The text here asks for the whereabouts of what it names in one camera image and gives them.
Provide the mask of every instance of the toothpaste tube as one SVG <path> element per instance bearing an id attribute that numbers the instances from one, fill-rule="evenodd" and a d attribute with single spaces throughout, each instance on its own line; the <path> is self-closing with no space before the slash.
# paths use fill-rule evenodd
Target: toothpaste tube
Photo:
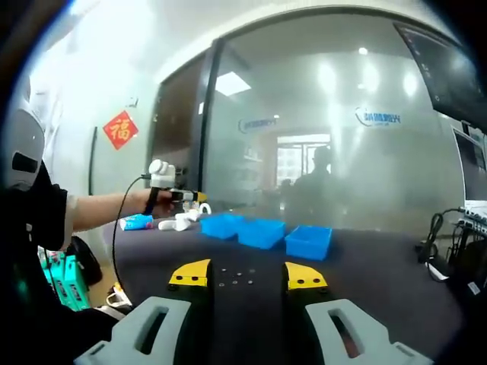
<path id="1" fill-rule="evenodd" d="M 151 215 L 136 214 L 120 220 L 122 230 L 147 230 L 152 228 L 154 218 Z"/>

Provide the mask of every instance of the person's hand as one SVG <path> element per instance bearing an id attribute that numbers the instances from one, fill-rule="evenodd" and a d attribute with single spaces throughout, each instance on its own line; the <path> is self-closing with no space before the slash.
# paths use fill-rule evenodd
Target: person's hand
<path id="1" fill-rule="evenodd" d="M 150 189 L 139 190 L 133 192 L 134 199 L 138 206 L 138 210 L 142 213 L 145 210 L 147 201 L 149 200 L 149 195 L 151 194 Z M 158 199 L 155 203 L 154 210 L 152 211 L 152 216 L 154 218 L 169 217 L 170 211 L 174 209 L 174 206 L 170 203 L 171 193 L 161 190 L 158 194 Z"/>

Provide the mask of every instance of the white helmet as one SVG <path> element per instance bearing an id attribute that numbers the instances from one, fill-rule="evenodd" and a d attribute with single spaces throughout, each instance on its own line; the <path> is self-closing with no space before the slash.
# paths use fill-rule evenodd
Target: white helmet
<path id="1" fill-rule="evenodd" d="M 29 93 L 22 96 L 16 93 L 18 101 L 11 103 L 5 118 L 1 151 L 3 189 L 27 191 L 42 163 L 44 133 L 30 108 Z"/>

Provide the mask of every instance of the blue plastic bin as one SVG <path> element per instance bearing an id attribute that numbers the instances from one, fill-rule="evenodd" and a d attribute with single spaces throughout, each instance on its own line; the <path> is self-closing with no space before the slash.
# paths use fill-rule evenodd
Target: blue plastic bin
<path id="1" fill-rule="evenodd" d="M 237 234 L 237 227 L 244 221 L 241 215 L 210 215 L 200 221 L 201 232 L 210 237 L 226 240 Z"/>
<path id="2" fill-rule="evenodd" d="M 286 254 L 310 260 L 323 260 L 328 253 L 332 229 L 298 226 L 286 236 Z"/>
<path id="3" fill-rule="evenodd" d="M 259 249 L 270 249 L 284 237 L 285 224 L 281 221 L 256 219 L 242 223 L 238 228 L 238 242 Z"/>

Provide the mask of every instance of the table surface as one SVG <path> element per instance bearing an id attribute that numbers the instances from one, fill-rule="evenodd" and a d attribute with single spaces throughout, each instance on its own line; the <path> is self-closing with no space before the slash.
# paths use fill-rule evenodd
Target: table surface
<path id="1" fill-rule="evenodd" d="M 108 245 L 112 235 L 108 224 L 103 230 Z M 210 363 L 285 363 L 280 290 L 286 261 L 321 272 L 337 298 L 353 301 L 388 328 L 391 343 L 400 341 L 435 358 L 460 328 L 462 315 L 446 284 L 434 282 L 417 262 L 416 243 L 397 233 L 334 230 L 328 257 L 317 262 L 287 256 L 284 243 L 254 249 L 207 237 L 192 224 L 183 232 L 118 228 L 115 252 L 119 278 L 134 305 L 163 297 L 179 266 L 212 260 Z"/>

